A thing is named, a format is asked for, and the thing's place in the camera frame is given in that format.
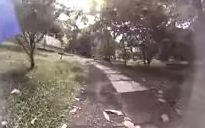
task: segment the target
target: stone path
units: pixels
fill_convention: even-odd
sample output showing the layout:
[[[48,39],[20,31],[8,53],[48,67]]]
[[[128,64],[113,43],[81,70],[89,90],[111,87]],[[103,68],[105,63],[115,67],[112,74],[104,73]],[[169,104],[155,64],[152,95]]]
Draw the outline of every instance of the stone path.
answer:
[[[162,96],[160,97],[158,90],[153,92],[119,71],[97,62],[93,64],[110,80],[118,93],[118,102],[122,106],[122,111],[134,123],[141,124],[143,128],[147,128],[145,125],[150,125],[152,128],[178,128],[181,116]],[[161,115],[164,114],[169,118],[167,122],[161,119]]]
[[[115,71],[109,67],[103,66],[99,63],[94,63],[94,65],[102,70],[111,81],[113,87],[118,93],[126,92],[136,92],[136,91],[146,91],[148,88],[141,86],[140,83],[133,81],[131,78],[122,75],[120,72]]]

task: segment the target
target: ground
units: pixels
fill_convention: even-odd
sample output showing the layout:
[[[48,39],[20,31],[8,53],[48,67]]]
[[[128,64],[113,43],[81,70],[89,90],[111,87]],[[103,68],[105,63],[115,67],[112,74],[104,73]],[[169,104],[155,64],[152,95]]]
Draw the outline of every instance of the ground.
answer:
[[[84,62],[77,56],[37,51],[34,70],[17,45],[0,48],[0,127],[59,127],[69,119],[74,98],[84,84]],[[20,92],[11,94],[17,89]]]
[[[79,96],[80,101],[76,103],[82,109],[72,116],[71,126],[117,127],[123,117],[107,121],[102,113],[105,109],[115,109],[123,111],[124,116],[142,128],[178,128],[181,125],[183,106],[181,85],[189,69],[175,68],[126,68],[101,61],[92,63],[85,93]],[[126,86],[141,87],[131,89]],[[163,92],[161,97],[165,103],[158,101],[159,91]],[[162,114],[168,115],[170,120],[163,122]]]
[[[29,71],[22,50],[0,48],[0,126],[7,121],[8,127],[17,128],[63,123],[71,128],[113,128],[123,127],[124,117],[142,128],[178,128],[181,123],[179,91],[185,69],[126,68],[69,54],[60,60],[57,53],[42,51],[36,60],[37,67]],[[13,89],[21,94],[10,94]],[[70,113],[75,106],[77,111]],[[124,115],[107,121],[105,109]],[[162,114],[168,115],[168,122],[161,120]]]

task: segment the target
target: blue object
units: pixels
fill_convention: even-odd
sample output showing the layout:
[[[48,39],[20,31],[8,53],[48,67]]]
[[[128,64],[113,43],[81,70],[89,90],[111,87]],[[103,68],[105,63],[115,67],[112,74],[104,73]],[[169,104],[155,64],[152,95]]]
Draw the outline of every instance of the blue object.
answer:
[[[10,0],[0,0],[0,43],[21,33],[15,9]]]

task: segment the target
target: park path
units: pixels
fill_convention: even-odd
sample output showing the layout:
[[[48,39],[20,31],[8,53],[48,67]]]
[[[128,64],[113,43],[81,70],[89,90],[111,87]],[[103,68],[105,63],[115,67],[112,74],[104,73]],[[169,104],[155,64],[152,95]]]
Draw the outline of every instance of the park path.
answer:
[[[142,128],[178,128],[180,116],[167,102],[160,102],[158,91],[151,90],[139,82],[110,67],[91,62],[85,93],[80,95],[76,106],[81,111],[71,119],[71,125],[90,125],[91,128],[113,128],[123,120],[106,121],[103,110],[115,109],[124,112]],[[167,115],[163,122],[161,115]]]

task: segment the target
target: grass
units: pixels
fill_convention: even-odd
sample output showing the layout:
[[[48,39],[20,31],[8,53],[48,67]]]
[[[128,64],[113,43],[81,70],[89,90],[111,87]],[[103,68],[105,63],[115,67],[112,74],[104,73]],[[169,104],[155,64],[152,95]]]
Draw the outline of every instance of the grass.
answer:
[[[80,58],[64,56],[59,60],[56,53],[40,52],[35,58],[36,68],[28,72],[25,54],[5,47],[3,52],[9,56],[5,57],[9,67],[5,79],[21,91],[8,97],[8,127],[56,128],[67,122],[73,99],[85,78]]]

